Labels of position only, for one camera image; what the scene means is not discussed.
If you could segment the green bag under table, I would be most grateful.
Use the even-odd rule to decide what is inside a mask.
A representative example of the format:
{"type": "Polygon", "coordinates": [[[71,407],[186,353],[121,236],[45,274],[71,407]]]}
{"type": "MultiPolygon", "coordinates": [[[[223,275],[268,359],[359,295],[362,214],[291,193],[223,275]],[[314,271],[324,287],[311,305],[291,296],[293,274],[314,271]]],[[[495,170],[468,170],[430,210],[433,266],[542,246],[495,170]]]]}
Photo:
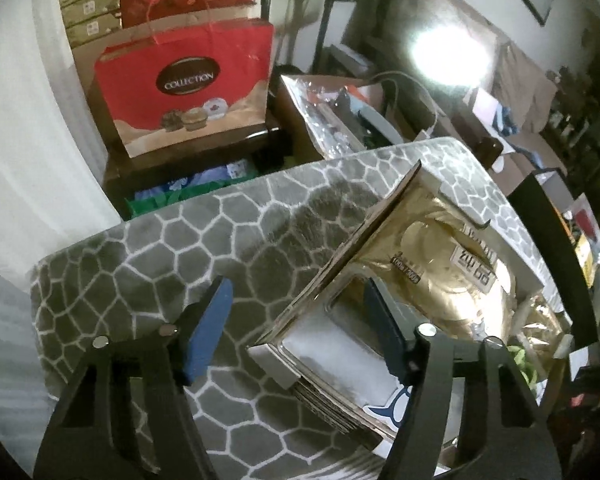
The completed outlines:
{"type": "Polygon", "coordinates": [[[228,188],[234,184],[250,181],[256,177],[256,174],[248,174],[248,176],[241,178],[225,181],[213,181],[205,184],[190,186],[189,188],[182,188],[181,190],[177,191],[161,192],[155,196],[143,198],[142,200],[126,200],[125,203],[129,208],[131,217],[136,218],[142,214],[149,214],[150,212],[177,204],[183,200],[189,200],[193,197],[206,195],[208,193],[220,190],[221,188],[228,188]]]}

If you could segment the small gold foil packet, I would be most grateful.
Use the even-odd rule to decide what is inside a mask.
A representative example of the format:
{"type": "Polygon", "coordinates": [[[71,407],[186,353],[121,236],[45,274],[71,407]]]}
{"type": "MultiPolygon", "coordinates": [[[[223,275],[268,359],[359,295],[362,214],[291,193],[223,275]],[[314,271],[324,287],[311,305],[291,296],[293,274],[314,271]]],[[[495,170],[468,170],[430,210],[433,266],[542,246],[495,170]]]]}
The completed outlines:
{"type": "Polygon", "coordinates": [[[532,350],[540,361],[550,361],[564,338],[564,331],[542,294],[529,296],[514,313],[510,341],[532,350]]]}

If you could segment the large gold foil packet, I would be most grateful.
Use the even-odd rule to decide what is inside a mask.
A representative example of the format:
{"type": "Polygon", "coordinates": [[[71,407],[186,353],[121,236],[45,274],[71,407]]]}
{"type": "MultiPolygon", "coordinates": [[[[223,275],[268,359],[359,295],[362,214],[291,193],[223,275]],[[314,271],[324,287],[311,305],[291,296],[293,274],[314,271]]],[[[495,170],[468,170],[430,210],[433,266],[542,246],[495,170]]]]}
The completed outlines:
{"type": "Polygon", "coordinates": [[[506,340],[516,278],[452,204],[414,181],[354,257],[455,338],[506,340]]]}

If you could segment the grey honeycomb pattern mat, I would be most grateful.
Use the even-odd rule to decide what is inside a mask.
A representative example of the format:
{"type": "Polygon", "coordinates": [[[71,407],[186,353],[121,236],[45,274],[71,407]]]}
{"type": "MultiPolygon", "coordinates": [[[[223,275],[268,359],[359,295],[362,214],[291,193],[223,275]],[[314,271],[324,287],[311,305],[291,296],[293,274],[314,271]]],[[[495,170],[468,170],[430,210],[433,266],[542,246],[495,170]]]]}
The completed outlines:
{"type": "Polygon", "coordinates": [[[48,393],[60,396],[96,336],[144,336],[223,275],[234,286],[232,313],[207,373],[186,392],[219,475],[375,478],[378,458],[265,377],[247,347],[415,164],[545,275],[513,207],[457,140],[314,162],[144,214],[41,260],[31,299],[48,393]]]}

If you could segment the dark wooden side table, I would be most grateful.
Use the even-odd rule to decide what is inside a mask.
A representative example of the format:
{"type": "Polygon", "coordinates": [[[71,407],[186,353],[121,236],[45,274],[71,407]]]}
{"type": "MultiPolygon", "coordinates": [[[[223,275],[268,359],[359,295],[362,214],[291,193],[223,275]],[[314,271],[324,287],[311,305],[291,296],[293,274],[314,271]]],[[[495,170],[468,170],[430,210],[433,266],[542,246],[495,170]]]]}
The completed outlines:
{"type": "Polygon", "coordinates": [[[88,90],[87,104],[108,152],[102,188],[124,220],[131,218],[126,203],[135,193],[146,188],[242,158],[252,159],[257,170],[267,174],[282,168],[284,158],[292,153],[290,132],[268,110],[265,122],[260,125],[202,136],[130,157],[114,128],[97,84],[92,84],[88,90]]]}

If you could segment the blue whale sticker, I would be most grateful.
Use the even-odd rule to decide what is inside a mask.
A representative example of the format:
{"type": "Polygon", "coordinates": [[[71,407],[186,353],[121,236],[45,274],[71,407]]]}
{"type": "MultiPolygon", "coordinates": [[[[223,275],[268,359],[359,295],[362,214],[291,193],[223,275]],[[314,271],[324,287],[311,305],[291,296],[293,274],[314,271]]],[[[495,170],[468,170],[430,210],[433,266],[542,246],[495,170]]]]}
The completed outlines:
{"type": "Polygon", "coordinates": [[[365,411],[391,427],[398,430],[402,424],[408,402],[410,402],[412,387],[402,387],[396,390],[384,405],[367,405],[365,411]]]}

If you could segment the clear plastic wrapped box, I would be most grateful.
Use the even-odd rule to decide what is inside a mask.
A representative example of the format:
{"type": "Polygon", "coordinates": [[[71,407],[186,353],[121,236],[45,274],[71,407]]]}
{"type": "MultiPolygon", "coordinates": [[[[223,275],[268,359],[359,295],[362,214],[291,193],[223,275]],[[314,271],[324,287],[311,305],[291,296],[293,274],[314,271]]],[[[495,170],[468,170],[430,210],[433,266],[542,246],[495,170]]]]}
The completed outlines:
{"type": "Polygon", "coordinates": [[[291,135],[296,162],[337,159],[406,142],[387,117],[389,96],[380,82],[284,75],[275,115],[291,135]]]}

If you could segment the red collection paper bag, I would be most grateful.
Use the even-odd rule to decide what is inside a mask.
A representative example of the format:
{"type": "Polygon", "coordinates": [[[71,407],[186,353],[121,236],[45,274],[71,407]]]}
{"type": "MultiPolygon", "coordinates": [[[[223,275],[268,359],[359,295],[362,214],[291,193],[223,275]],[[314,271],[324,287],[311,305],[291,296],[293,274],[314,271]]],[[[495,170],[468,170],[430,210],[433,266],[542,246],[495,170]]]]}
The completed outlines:
{"type": "Polygon", "coordinates": [[[94,75],[128,155],[263,124],[273,35],[238,18],[107,48],[94,75]]]}

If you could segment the cardboard storage box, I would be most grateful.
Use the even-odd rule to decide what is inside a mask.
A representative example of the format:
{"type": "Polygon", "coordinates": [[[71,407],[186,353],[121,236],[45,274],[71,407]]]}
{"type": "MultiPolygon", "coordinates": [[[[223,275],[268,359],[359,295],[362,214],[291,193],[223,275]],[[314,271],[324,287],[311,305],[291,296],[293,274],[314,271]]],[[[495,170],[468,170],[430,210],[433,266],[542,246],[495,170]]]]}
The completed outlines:
{"type": "MultiPolygon", "coordinates": [[[[382,468],[400,428],[394,430],[388,427],[368,414],[365,408],[367,405],[384,405],[396,390],[405,386],[389,372],[378,335],[364,304],[366,281],[380,277],[366,266],[356,263],[354,257],[414,181],[422,182],[429,191],[448,200],[506,263],[516,278],[516,310],[518,304],[529,296],[541,293],[540,279],[501,234],[489,223],[475,222],[461,211],[442,192],[440,181],[422,166],[415,165],[394,190],[370,211],[362,226],[339,247],[326,266],[249,351],[253,361],[282,388],[291,391],[330,426],[379,456],[382,468]]],[[[412,308],[421,320],[431,323],[419,310],[392,292],[391,295],[398,304],[412,308]]],[[[476,341],[448,336],[475,342],[486,339],[476,341]]],[[[567,354],[571,337],[564,335],[550,361],[540,361],[532,350],[525,349],[519,342],[510,341],[509,338],[510,334],[502,341],[536,401],[536,387],[547,378],[555,359],[567,354]]],[[[464,382],[462,378],[455,378],[442,451],[436,468],[439,479],[445,479],[442,474],[459,463],[457,441],[463,404],[464,382]]]]}

